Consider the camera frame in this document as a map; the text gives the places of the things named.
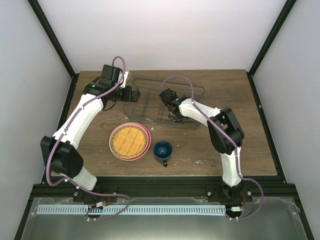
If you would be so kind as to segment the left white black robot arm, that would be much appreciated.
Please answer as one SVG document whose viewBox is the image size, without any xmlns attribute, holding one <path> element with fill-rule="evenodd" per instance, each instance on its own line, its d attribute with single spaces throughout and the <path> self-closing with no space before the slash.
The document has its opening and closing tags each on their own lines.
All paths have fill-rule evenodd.
<svg viewBox="0 0 320 240">
<path fill-rule="evenodd" d="M 109 101 L 138 101 L 138 87 L 127 85 L 130 75 L 129 71 L 105 64 L 101 75 L 84 87 L 77 106 L 66 122 L 51 137 L 42 138 L 40 147 L 50 186 L 58 184 L 50 180 L 51 172 L 54 172 L 62 175 L 64 181 L 72 181 L 84 188 L 84 195 L 89 201 L 97 202 L 101 198 L 102 189 L 96 185 L 97 178 L 85 168 L 78 147 L 92 120 Z"/>
</svg>

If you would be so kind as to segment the black wire dish rack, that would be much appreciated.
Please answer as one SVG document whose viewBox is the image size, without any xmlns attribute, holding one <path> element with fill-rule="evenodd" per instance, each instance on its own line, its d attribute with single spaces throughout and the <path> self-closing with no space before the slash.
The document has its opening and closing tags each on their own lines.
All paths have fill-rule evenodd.
<svg viewBox="0 0 320 240">
<path fill-rule="evenodd" d="M 163 85 L 162 90 L 170 88 L 175 91 L 178 97 L 186 95 L 191 97 L 192 90 L 187 82 L 179 82 L 183 79 L 170 79 Z M 195 130 L 200 123 L 187 118 L 182 120 L 181 123 L 172 121 L 168 115 L 168 108 L 164 105 L 159 97 L 161 91 L 161 80 L 148 79 L 148 78 L 134 78 L 131 86 L 137 86 L 140 91 L 138 102 L 125 102 L 123 113 L 131 122 L 139 122 L 145 124 L 156 124 L 166 127 L 179 127 L 183 129 Z M 200 85 L 193 85 L 194 87 L 194 100 L 199 103 L 204 101 L 205 88 Z"/>
</svg>

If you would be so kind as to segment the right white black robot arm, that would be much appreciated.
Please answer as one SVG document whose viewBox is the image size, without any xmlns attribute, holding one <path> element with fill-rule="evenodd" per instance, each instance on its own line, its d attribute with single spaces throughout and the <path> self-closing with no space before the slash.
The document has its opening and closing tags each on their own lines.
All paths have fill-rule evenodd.
<svg viewBox="0 0 320 240">
<path fill-rule="evenodd" d="M 192 119 L 208 128 L 211 144 L 221 157 L 223 198 L 236 200 L 243 188 L 240 153 L 245 134 L 234 112 L 228 107 L 209 107 L 186 95 L 178 96 L 170 88 L 163 90 L 159 98 L 174 122 Z"/>
</svg>

